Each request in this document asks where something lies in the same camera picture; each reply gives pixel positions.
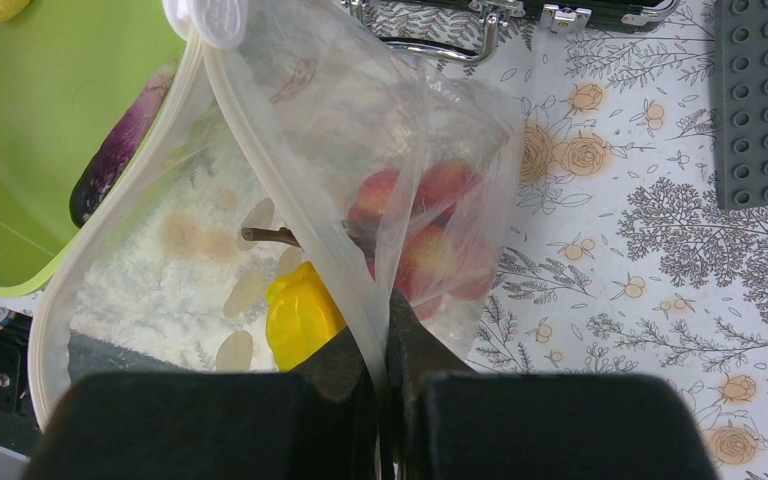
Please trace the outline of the floral tablecloth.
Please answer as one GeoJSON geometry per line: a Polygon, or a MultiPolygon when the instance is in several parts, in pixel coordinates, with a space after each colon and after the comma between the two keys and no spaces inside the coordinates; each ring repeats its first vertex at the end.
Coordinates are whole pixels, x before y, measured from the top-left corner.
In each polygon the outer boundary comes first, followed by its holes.
{"type": "MultiPolygon", "coordinates": [[[[377,39],[476,51],[468,12],[331,1],[377,39]]],[[[469,373],[436,378],[426,479],[768,479],[768,206],[717,196],[718,1],[677,1],[648,32],[553,34],[525,20],[479,64],[523,152],[469,373]]],[[[386,367],[374,477],[397,479],[386,367]]],[[[29,479],[303,479],[292,370],[101,371],[71,385],[29,479]]]]}

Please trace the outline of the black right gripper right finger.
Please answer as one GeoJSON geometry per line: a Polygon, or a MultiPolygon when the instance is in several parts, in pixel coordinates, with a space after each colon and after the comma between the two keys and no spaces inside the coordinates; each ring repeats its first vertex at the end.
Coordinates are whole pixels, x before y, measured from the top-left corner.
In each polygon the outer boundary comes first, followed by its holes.
{"type": "Polygon", "coordinates": [[[386,347],[390,388],[390,452],[397,479],[426,479],[434,473],[429,432],[436,408],[428,406],[433,381],[470,368],[418,319],[402,291],[392,291],[386,347]]]}

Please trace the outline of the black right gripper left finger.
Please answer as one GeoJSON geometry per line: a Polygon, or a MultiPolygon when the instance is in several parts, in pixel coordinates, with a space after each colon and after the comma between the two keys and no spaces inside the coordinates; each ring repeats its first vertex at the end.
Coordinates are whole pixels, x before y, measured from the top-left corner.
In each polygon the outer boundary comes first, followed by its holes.
{"type": "Polygon", "coordinates": [[[303,479],[374,477],[374,388],[344,329],[292,372],[304,379],[294,453],[303,479]]]}

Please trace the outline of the green starfruit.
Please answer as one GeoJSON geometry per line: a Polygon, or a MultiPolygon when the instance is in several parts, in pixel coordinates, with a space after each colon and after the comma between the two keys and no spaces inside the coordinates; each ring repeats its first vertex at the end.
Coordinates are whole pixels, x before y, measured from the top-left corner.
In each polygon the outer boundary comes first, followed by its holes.
{"type": "Polygon", "coordinates": [[[265,335],[278,369],[300,365],[346,328],[346,322],[312,263],[276,279],[265,294],[265,335]]]}

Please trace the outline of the clear zip top bag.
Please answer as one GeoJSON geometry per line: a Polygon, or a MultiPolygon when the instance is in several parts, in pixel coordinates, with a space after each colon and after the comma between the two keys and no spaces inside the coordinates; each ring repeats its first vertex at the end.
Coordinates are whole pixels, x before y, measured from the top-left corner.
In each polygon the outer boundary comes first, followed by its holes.
{"type": "MultiPolygon", "coordinates": [[[[80,378],[116,369],[275,371],[265,294],[311,262],[365,360],[383,367],[389,297],[421,175],[461,158],[484,176],[468,224],[499,250],[524,123],[507,96],[399,53],[331,1],[167,1],[185,40],[152,131],[80,229],[30,334],[46,426],[80,378]],[[401,170],[371,275],[344,227],[357,188],[401,170]]],[[[424,319],[458,355],[484,298],[424,319]]]]}

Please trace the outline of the green plastic tray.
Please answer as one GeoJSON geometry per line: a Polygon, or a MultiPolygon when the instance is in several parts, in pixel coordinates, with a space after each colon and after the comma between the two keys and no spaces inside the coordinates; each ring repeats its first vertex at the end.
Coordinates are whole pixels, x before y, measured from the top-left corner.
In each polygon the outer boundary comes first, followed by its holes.
{"type": "Polygon", "coordinates": [[[0,297],[53,275],[77,233],[76,182],[182,49],[158,1],[33,1],[0,23],[0,297]]]}

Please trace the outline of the black poker chip case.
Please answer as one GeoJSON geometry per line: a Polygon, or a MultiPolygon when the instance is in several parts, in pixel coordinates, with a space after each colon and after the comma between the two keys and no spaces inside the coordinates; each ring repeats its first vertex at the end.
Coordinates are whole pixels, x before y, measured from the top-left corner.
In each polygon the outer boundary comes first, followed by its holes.
{"type": "Polygon", "coordinates": [[[383,37],[394,50],[460,64],[479,64],[496,51],[500,32],[525,20],[553,34],[586,28],[609,32],[648,32],[660,26],[679,6],[677,1],[426,1],[426,6],[468,12],[481,28],[476,51],[447,43],[407,37],[383,37]]]}

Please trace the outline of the black brick baseplate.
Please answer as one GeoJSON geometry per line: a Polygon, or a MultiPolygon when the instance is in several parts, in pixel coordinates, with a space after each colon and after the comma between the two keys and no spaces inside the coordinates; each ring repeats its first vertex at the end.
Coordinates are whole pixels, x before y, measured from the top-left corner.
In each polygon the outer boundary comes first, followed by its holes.
{"type": "Polygon", "coordinates": [[[718,1],[714,14],[718,204],[768,206],[768,0],[718,1]]]}

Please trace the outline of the purple eggplant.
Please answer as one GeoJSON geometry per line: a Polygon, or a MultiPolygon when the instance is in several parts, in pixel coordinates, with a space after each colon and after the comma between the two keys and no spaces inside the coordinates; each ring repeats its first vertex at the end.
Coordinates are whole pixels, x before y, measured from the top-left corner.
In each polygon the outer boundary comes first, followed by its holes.
{"type": "Polygon", "coordinates": [[[86,165],[69,199],[69,213],[76,227],[88,221],[136,154],[171,89],[176,69],[172,62],[152,73],[86,165]]]}

